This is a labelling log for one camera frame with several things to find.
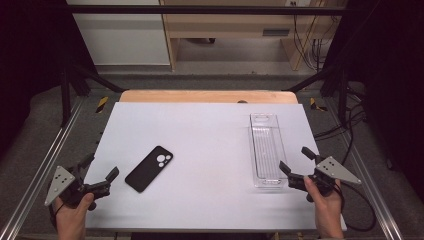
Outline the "black phone case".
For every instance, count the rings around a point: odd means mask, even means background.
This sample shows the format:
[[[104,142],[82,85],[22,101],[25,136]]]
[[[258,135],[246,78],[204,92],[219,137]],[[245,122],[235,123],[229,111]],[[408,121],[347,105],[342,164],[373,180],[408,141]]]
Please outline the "black phone case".
[[[173,159],[173,154],[156,146],[126,177],[125,182],[142,193]]]

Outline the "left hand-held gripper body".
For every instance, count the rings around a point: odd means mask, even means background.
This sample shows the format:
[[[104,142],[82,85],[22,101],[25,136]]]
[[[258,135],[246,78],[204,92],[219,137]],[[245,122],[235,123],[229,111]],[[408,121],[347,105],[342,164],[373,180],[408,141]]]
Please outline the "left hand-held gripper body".
[[[110,177],[99,183],[86,184],[82,170],[79,165],[69,168],[57,166],[44,205],[51,206],[56,198],[60,198],[67,207],[76,208],[87,193],[92,193],[95,200],[110,195]]]

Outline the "black horizontal frame bar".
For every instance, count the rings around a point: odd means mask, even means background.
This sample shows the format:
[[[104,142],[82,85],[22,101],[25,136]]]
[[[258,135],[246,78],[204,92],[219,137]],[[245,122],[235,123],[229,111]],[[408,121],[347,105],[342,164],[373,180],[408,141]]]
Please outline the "black horizontal frame bar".
[[[67,5],[72,13],[87,14],[221,14],[342,16],[349,9],[335,7],[254,7],[194,5]]]

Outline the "person's left hand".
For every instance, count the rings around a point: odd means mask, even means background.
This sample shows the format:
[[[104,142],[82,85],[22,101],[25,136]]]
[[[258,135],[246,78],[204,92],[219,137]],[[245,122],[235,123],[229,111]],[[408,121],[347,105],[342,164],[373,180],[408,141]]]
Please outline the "person's left hand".
[[[94,195],[92,193],[87,193],[76,208],[67,207],[59,197],[55,199],[59,240],[85,240],[86,214],[93,202]]]

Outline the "wooden table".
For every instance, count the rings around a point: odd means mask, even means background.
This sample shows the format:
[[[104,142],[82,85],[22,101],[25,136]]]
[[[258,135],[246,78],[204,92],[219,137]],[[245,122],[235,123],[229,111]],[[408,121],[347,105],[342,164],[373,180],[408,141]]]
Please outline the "wooden table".
[[[297,104],[293,92],[265,90],[127,90],[120,102]]]

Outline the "yellow black tape marker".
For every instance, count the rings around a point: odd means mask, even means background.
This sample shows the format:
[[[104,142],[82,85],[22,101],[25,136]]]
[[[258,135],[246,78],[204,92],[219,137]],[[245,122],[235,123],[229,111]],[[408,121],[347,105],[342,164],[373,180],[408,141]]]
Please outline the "yellow black tape marker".
[[[100,101],[99,101],[99,103],[98,103],[98,106],[97,106],[97,108],[96,108],[96,113],[101,113],[101,112],[103,111],[103,109],[104,109],[104,107],[105,107],[105,105],[106,105],[106,103],[107,103],[108,99],[109,99],[109,97],[107,97],[107,96],[102,97],[102,98],[100,99]]]
[[[317,111],[322,111],[322,112],[328,111],[327,107],[318,106],[314,98],[310,98],[310,108],[311,108],[311,110],[317,110]]]

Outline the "person's right hand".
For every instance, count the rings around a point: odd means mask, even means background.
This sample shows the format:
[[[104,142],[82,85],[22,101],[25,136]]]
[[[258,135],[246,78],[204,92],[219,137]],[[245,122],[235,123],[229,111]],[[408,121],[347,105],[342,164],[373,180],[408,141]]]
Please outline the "person's right hand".
[[[320,194],[316,184],[308,177],[304,183],[315,205],[315,225],[322,239],[343,239],[341,227],[341,197],[333,192],[328,197]]]

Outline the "black curtain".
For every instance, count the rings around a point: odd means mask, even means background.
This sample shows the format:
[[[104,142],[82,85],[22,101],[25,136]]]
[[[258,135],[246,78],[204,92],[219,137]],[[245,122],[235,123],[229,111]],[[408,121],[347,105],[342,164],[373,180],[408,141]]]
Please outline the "black curtain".
[[[63,49],[89,71],[95,71],[74,16],[65,11],[44,10],[65,5],[67,0],[0,0],[0,157],[13,145],[29,116],[33,96],[60,84],[61,65],[55,59],[45,26],[58,33]],[[40,22],[28,15],[41,9]]]
[[[424,200],[424,0],[347,0],[325,64],[365,86],[390,158]]]

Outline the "wooden desk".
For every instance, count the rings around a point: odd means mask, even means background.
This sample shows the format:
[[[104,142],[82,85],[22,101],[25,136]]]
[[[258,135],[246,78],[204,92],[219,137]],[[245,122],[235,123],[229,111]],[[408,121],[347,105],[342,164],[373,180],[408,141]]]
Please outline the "wooden desk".
[[[249,7],[330,7],[336,0],[159,0],[165,5]],[[183,38],[276,38],[282,43],[293,70],[305,61],[314,39],[330,40],[337,16],[165,14],[168,43]]]

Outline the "white table board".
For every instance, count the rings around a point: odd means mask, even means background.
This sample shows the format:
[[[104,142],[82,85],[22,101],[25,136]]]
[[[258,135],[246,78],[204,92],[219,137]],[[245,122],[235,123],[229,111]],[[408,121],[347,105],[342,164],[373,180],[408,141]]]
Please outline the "white table board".
[[[317,148],[300,104],[118,103],[86,180],[113,168],[108,197],[87,216],[90,229],[117,231],[284,231],[312,229],[314,207],[304,192],[255,187],[249,125],[253,113],[277,117],[288,164],[310,174],[301,149]],[[141,193],[126,176],[156,146],[171,162]]]

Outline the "black metal stand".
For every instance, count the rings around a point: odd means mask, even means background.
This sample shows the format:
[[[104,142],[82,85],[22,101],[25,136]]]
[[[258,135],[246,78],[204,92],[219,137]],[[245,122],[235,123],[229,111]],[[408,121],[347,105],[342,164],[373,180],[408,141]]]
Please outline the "black metal stand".
[[[121,88],[101,77],[98,73],[90,71],[81,65],[65,67],[60,74],[61,96],[62,96],[62,123],[64,127],[71,118],[70,87],[73,87],[79,96],[87,96],[91,88],[86,83],[86,79],[94,80],[100,85],[116,93],[123,93]]]
[[[329,66],[320,72],[308,77],[306,80],[287,88],[287,91],[297,93],[305,87],[315,83],[319,80],[323,80],[324,83],[320,89],[320,93],[323,97],[331,97],[335,92],[338,92],[338,110],[337,117],[343,126],[347,125],[347,88],[348,79],[344,68],[341,65]]]

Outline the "clear plastic tray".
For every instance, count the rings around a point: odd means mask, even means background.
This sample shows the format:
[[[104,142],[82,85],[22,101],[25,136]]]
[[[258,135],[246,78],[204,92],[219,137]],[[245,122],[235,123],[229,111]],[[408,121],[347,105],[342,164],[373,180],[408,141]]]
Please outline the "clear plastic tray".
[[[250,115],[250,149],[254,186],[263,189],[280,189],[287,176],[279,164],[286,163],[278,118],[275,114]]]

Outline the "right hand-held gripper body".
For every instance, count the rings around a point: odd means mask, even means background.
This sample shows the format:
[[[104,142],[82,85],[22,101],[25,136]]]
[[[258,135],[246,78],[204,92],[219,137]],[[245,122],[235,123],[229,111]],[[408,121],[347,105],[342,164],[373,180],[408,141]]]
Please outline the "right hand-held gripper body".
[[[335,180],[360,184],[361,180],[346,169],[333,157],[327,157],[318,163],[309,178],[316,184],[322,196],[329,196],[335,188]],[[288,186],[301,191],[307,191],[304,176],[288,170]]]

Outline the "white cabinet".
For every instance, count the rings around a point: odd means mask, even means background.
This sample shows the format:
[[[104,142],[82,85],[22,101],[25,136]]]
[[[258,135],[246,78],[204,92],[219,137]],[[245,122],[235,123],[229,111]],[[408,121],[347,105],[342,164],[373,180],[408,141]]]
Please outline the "white cabinet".
[[[74,14],[96,66],[169,65],[160,14]]]

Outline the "aluminium rail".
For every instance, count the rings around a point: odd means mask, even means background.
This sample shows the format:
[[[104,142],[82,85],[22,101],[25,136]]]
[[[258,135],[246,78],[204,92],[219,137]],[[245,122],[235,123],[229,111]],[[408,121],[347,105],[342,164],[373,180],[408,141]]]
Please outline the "aluminium rail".
[[[326,98],[329,128],[336,131],[319,139],[326,155],[334,155],[349,170],[359,175],[360,186],[345,184],[346,205],[343,216],[350,240],[405,240],[398,221],[389,208],[390,181],[396,176],[387,169],[360,100],[347,100],[347,125],[337,117],[338,101]]]
[[[15,240],[17,237],[25,219],[28,216],[28,213],[44,185],[44,182],[46,181],[52,167],[55,165],[56,159],[58,158],[58,155],[80,114],[81,107],[84,102],[85,100],[81,97],[78,97],[75,101],[69,120],[58,131],[53,143],[50,145],[48,152],[38,167],[37,172],[35,173],[19,204],[15,208],[6,225],[0,231],[0,240]]]

